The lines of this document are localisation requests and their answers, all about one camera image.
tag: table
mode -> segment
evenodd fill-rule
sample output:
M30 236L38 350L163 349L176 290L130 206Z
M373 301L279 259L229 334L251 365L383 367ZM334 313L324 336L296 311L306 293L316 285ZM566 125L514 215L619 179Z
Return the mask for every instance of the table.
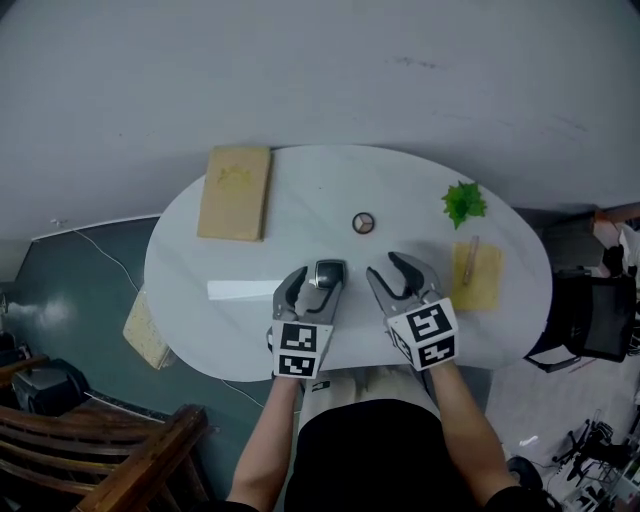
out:
M182 192L160 217L149 241L145 287L152 318L171 349L196 370L221 379L269 379L265 332L271 300L210 301L210 280L276 280L318 259L346 260L349 280L322 369L405 364L383 330L383 315L365 279L378 269L396 291L400 274L388 251L417 256L451 290L454 242L504 251L500 309L461 312L458 363L496 369L526 355L544 330L551 270L534 231L502 200L482 188L484 218L456 231L442 196L461 174L405 153L365 146L303 146L273 152L273 175L261 243L196 236L204 178ZM355 233L358 212L376 220Z

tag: office chair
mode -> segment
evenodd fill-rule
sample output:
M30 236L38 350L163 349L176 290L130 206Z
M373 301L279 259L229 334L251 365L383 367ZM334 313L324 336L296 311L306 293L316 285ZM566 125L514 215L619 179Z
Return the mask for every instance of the office chair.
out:
M631 276L599 278L584 270L554 274L547 327L525 360L547 373L572 366L582 356L620 363L631 343L635 308ZM532 357L562 345L573 357L550 364Z

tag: person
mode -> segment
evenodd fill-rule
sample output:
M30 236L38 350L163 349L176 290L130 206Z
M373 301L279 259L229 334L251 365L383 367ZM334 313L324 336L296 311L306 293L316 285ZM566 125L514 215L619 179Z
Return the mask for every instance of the person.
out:
M284 510L545 511L518 486L453 361L430 368L438 408L408 366L320 372L306 382ZM276 377L226 502L270 512L287 478L300 382Z

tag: white cable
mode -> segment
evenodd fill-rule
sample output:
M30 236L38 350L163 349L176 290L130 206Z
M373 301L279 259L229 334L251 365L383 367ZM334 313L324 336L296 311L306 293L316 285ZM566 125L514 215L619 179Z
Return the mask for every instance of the white cable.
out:
M260 407L260 409L264 409L264 405L262 405L260 402L258 402L255 398L253 398L249 393L245 393L244 391L242 391L241 389L238 389L235 386L232 386L231 384L229 384L226 380L224 379L220 379L220 381L227 386L228 388L233 389L234 391L237 391L238 393L240 393L241 395L246 396L249 400L251 400L254 404L256 404L258 407ZM300 414L300 411L295 411L293 414Z
M104 254L107 258L109 258L111 261L113 261L116 265L118 265L120 268L122 268L122 270L124 270L124 273L127 274L127 277L129 278L129 282L131 283L131 286L133 286L136 290L136 292L140 292L140 288L138 288L136 286L136 283L133 282L133 279L131 279L131 274L129 274L129 271L127 270L127 267L125 267L122 263L120 263L117 259L115 259L112 256L109 256L106 252L104 252L102 249L100 249L100 247L98 246L97 243L95 243L93 240L91 240L91 238L89 238L87 235L84 235L82 233L80 233L80 231L76 231L75 229L71 229L70 231L73 231L74 233L77 233L78 235L80 235L82 238L88 240L89 242L91 242L93 244L93 246L98 249L98 251L100 251L102 254Z
M89 238L87 235L84 235L82 233L80 233L80 231L76 231L75 229L71 229L70 231L73 231L74 233L77 233L78 235L80 235L82 238L86 239L87 241L89 241L91 244L93 244L93 246L98 249L98 251L100 251L102 254L104 254L107 258L109 258L111 261L113 261L116 265L118 265L120 268L122 268L122 270L124 270L124 273L127 274L127 278L129 279L129 282L131 283L131 286L133 286L135 288L135 290L137 292L140 292L140 289L136 286L136 283L133 282L133 279L131 279L131 274L129 274L129 271L127 270L127 267L125 267L122 263L120 263L117 259L115 259L114 257L108 255L106 252L104 252L102 249L100 249L100 247L98 246L97 243L95 243L91 238ZM234 391L237 391L238 393L240 393L241 395L244 395L245 397L247 397L249 400L251 400L254 404L256 404L258 407L260 407L261 409L264 409L264 405L262 405L260 402L258 402L255 398L253 398L249 393L245 393L244 391L242 391L241 389L236 388L235 386L232 386L231 384L229 384L226 380L224 379L220 379L222 381L222 383L227 386L228 388L233 389Z

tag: cardboard sheet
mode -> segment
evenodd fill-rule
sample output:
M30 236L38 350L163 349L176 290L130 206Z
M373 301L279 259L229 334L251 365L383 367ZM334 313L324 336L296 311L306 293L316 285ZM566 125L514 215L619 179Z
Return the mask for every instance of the cardboard sheet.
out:
M463 285L471 244L453 246L453 291L451 302L457 311L495 311L500 307L504 255L500 249L480 240L473 274Z
M270 166L269 148L214 148L202 192L198 236L262 240Z

